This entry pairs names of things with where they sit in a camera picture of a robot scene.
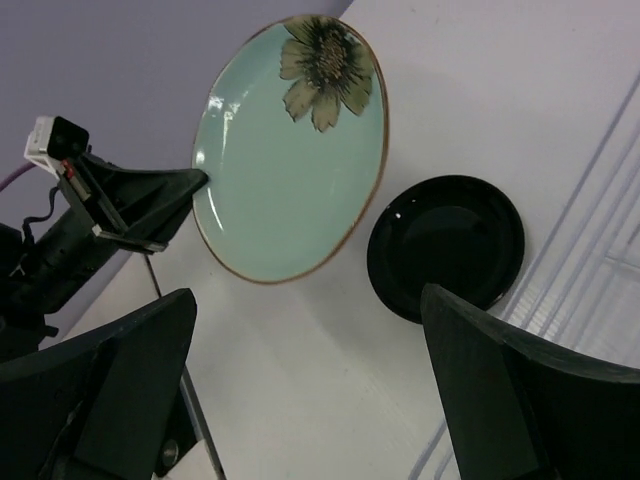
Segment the black round plate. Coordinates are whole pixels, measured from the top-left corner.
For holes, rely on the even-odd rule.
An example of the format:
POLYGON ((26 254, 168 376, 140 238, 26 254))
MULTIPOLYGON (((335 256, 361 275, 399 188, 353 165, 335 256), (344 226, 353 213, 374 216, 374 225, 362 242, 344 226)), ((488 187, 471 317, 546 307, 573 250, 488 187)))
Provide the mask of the black round plate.
POLYGON ((420 323, 427 284, 440 285, 481 310, 514 284, 525 230, 509 197, 485 180, 445 175, 397 196, 369 237, 367 273, 391 312, 420 323))

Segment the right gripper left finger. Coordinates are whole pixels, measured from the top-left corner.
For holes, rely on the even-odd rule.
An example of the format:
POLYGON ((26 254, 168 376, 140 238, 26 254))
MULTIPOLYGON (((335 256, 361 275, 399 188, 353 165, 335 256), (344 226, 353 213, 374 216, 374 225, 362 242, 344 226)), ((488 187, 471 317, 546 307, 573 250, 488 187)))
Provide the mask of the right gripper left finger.
POLYGON ((2 478, 151 478, 196 316, 178 289, 2 363, 2 478))

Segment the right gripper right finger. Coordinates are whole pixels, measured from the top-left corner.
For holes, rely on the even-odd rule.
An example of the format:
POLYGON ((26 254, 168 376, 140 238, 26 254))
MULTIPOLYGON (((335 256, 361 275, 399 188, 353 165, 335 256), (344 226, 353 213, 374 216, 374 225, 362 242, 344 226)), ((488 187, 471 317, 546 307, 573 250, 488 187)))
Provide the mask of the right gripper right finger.
POLYGON ((639 372, 428 284, 421 318, 463 479, 636 479, 639 372))

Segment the light green flower plate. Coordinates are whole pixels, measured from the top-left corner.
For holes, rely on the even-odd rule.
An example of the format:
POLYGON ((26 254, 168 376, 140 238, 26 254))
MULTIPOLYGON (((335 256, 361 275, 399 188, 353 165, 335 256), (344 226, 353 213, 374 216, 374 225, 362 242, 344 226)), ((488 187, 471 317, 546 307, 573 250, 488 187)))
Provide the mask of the light green flower plate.
POLYGON ((364 37, 325 15, 248 39, 214 81, 193 143, 194 197, 216 260, 258 284, 303 277, 344 245, 381 182, 389 100, 364 37))

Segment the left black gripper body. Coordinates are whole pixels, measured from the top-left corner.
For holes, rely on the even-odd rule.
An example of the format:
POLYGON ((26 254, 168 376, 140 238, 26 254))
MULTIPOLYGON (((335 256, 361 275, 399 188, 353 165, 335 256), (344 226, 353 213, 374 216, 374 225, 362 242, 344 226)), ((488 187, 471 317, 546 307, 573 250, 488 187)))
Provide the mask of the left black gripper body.
POLYGON ((1 348, 36 350, 58 329, 45 316, 59 311, 119 250, 89 232, 67 210, 36 242, 25 230, 1 226, 1 348))

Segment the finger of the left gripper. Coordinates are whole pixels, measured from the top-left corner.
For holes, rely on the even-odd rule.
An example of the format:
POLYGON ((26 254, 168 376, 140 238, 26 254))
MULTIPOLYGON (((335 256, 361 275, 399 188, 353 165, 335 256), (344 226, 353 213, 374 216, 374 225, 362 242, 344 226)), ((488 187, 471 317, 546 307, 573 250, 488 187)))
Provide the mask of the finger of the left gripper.
POLYGON ((91 233, 117 247, 162 252, 191 211, 193 195, 208 182, 196 168, 132 170, 92 154, 79 161, 89 198, 83 202, 91 233))

